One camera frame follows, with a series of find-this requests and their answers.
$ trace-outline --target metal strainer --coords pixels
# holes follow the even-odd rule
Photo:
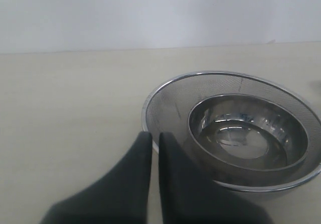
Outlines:
[[[300,97],[266,80],[232,72],[175,77],[145,101],[142,124],[158,151],[171,132],[219,184],[278,191],[321,171],[321,123]]]

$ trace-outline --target bowl rim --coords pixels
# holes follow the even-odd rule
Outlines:
[[[297,160],[295,161],[294,163],[290,164],[290,165],[287,165],[287,166],[284,166],[284,167],[281,167],[281,168],[275,168],[275,169],[252,169],[252,168],[245,168],[245,167],[242,167],[242,166],[238,166],[238,165],[235,165],[235,164],[231,164],[231,163],[228,163],[218,157],[216,157],[215,155],[213,155],[211,152],[207,151],[199,142],[198,140],[195,138],[194,134],[192,133],[192,130],[191,130],[191,125],[190,125],[190,119],[191,119],[191,115],[193,113],[193,111],[201,104],[203,104],[204,102],[210,100],[210,99],[213,99],[213,98],[217,98],[217,97],[224,97],[224,96],[247,96],[247,97],[251,97],[251,98],[256,98],[256,99],[259,99],[261,101],[264,101],[264,102],[268,102],[269,104],[272,104],[274,106],[277,106],[278,108],[282,109],[283,111],[285,111],[286,113],[290,114],[299,124],[300,126],[303,128],[304,130],[304,133],[305,133],[305,136],[306,136],[306,139],[307,139],[307,146],[306,146],[306,150],[304,152],[304,154]],[[228,93],[228,94],[218,94],[218,95],[214,95],[214,96],[210,96],[210,97],[207,97],[205,98],[204,100],[202,100],[201,102],[197,103],[189,112],[189,115],[188,115],[188,131],[189,131],[189,134],[191,135],[192,139],[194,140],[194,142],[205,152],[207,153],[208,155],[210,155],[211,157],[221,161],[221,162],[224,162],[225,164],[228,164],[228,165],[231,165],[231,166],[234,166],[234,167],[237,167],[237,168],[240,168],[240,169],[244,169],[244,170],[249,170],[249,171],[257,171],[257,172],[272,172],[272,171],[281,171],[281,170],[286,170],[286,169],[289,169],[289,168],[292,168],[294,166],[296,166],[297,164],[301,163],[302,161],[305,160],[306,156],[307,156],[307,150],[310,146],[310,139],[309,139],[309,136],[306,134],[307,131],[306,131],[306,128],[305,126],[302,124],[302,122],[292,113],[292,112],[289,112],[288,110],[286,110],[285,108],[283,108],[282,106],[268,100],[268,99],[265,99],[265,98],[261,98],[261,97],[256,97],[256,96],[253,96],[253,95],[247,95],[247,94],[239,94],[239,93]]]
[[[238,76],[238,77],[244,77],[244,78],[248,78],[248,79],[252,79],[252,80],[256,80],[265,84],[268,84],[270,86],[273,86],[283,92],[286,92],[287,94],[290,94],[292,97],[294,97],[295,99],[297,99],[300,103],[302,103],[305,107],[307,107],[311,113],[315,116],[315,118],[318,120],[318,122],[321,125],[321,120],[318,117],[318,115],[316,114],[316,109],[314,109],[311,104],[305,100],[303,97],[301,97],[300,95],[298,95],[297,93],[293,92],[292,90],[287,89],[286,87],[276,84],[270,80],[266,80],[264,78],[261,77],[257,77],[257,76],[253,76],[253,75],[249,75],[246,73],[239,73],[239,72],[232,72],[232,71],[213,71],[213,70],[204,70],[204,71],[195,71],[195,72],[189,72],[189,73],[185,73],[185,74],[181,74],[178,76],[175,76],[173,78],[170,78],[169,80],[161,83],[159,86],[157,86],[146,98],[142,110],[141,110],[141,124],[142,124],[142,129],[143,131],[148,131],[148,126],[147,126],[147,119],[146,119],[146,114],[147,114],[147,108],[150,104],[150,101],[152,100],[152,98],[159,92],[161,91],[163,88],[165,88],[167,85],[188,78],[188,77],[193,77],[193,76],[197,76],[197,75],[231,75],[231,76]],[[154,150],[159,153],[159,148],[158,145],[156,144],[156,142],[153,140],[153,148]],[[297,186],[300,186],[302,184],[307,183],[308,181],[312,180],[313,178],[315,178],[317,175],[319,175],[321,172],[321,163],[318,164],[318,166],[312,170],[310,173],[308,173],[307,175],[305,175],[304,177],[297,179],[295,181],[292,182],[288,182],[285,184],[280,184],[280,185],[274,185],[274,186],[259,186],[259,187],[250,187],[250,186],[241,186],[241,185],[233,185],[233,184],[228,184],[228,183],[224,183],[224,182],[220,182],[220,181],[215,181],[216,183],[220,184],[221,186],[230,189],[230,190],[234,190],[234,191],[240,191],[240,192],[278,192],[278,191],[283,191],[283,190],[288,190],[288,189],[292,189],[295,188]]]

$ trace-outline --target beige table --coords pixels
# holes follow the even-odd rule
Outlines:
[[[321,43],[0,55],[0,223],[38,223],[104,175],[141,130],[149,92],[196,70],[267,78],[321,109]],[[154,154],[152,224],[162,223],[157,175]],[[258,203],[276,224],[317,224],[320,185]]]

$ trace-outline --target black gripper pad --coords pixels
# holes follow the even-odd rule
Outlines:
[[[104,177],[55,204],[41,224],[145,224],[152,138],[139,133],[127,154]]]
[[[202,172],[170,133],[159,138],[159,188],[164,224],[270,224],[261,207]]]

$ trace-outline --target white wall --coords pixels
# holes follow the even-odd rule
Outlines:
[[[0,0],[0,53],[321,40],[321,0]]]

